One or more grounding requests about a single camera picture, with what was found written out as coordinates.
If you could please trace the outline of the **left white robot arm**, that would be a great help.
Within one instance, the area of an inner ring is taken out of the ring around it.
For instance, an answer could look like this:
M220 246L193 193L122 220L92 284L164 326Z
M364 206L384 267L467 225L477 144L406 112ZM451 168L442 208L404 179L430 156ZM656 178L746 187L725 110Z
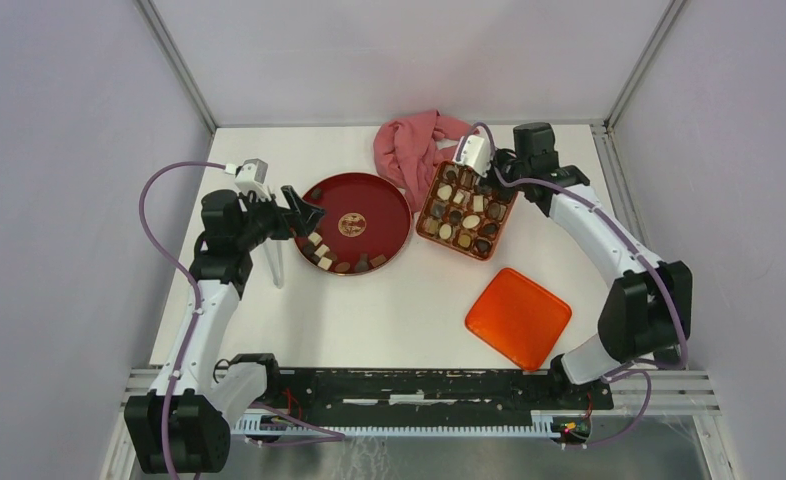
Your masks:
M147 474L216 473L224 468L231 429L251 403L275 405L283 381L270 354L229 367L213 380L229 320L237 310L253 268L251 252L267 241L313 233L323 208L281 189L286 206L273 196L217 190L201 200L203 230L193 261L184 271L190 290L170 359L143 395L124 408L137 460Z

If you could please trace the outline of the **round dark red plate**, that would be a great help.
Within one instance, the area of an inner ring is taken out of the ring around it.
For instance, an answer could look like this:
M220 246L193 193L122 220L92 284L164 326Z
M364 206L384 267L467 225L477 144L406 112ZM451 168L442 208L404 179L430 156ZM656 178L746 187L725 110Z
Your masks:
M303 199L325 210L317 228L295 244L313 266L341 276L362 275L389 263L409 240L413 215L403 193L368 173L319 181Z

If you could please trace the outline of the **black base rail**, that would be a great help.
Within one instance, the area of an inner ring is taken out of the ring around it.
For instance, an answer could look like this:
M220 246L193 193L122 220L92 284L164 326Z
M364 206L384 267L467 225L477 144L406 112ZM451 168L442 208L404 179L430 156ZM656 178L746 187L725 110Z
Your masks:
M262 402L320 427L526 426L534 412L614 407L599 381L564 387L514 369L283 368Z

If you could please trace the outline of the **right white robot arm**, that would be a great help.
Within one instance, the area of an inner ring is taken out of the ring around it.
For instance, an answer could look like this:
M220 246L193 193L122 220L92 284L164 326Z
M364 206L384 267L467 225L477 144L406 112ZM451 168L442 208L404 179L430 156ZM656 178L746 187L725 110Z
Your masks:
M687 364L693 276L682 261L667 262L634 238L603 207L589 178L563 166L553 127L513 128L514 146L496 152L492 180L522 193L568 233L609 286L596 333L561 355L546 382L549 400L571 408L587 383L634 365L682 369Z

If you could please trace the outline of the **orange chocolate box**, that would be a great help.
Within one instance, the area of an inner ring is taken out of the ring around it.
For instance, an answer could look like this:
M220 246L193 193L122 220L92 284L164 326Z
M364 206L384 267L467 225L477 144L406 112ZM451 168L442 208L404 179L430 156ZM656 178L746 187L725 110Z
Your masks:
M479 183L471 169L446 161L436 170L416 233L469 258L487 261L494 255L517 193Z

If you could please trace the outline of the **orange box lid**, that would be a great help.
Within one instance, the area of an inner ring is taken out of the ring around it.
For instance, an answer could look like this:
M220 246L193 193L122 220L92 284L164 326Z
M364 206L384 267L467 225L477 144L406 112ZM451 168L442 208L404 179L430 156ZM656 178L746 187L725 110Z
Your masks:
M464 325L520 369L535 371L548 360L571 317L565 301L503 268L474 302Z

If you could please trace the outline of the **pink cloth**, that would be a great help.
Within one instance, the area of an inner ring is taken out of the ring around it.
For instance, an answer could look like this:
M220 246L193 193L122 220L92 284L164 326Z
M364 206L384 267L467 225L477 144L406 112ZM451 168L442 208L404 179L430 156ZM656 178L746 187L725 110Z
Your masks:
M399 117L379 128L373 141L376 171L403 191L412 214L423 207L438 166L453 159L470 128L437 110Z

